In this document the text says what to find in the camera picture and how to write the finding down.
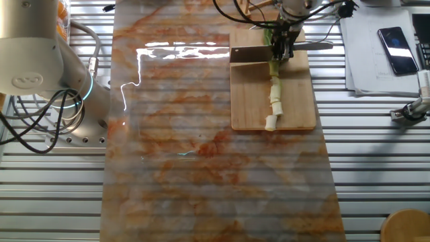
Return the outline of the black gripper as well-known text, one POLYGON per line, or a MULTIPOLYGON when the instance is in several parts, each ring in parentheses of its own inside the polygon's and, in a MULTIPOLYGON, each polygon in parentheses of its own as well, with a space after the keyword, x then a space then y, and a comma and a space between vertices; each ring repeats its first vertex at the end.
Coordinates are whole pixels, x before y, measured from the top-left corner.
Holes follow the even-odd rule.
POLYGON ((287 61, 290 58, 290 40, 297 39, 300 34, 300 29, 280 29, 275 28, 272 30, 271 39, 275 40, 275 45, 272 46, 271 51, 273 53, 273 61, 287 61))

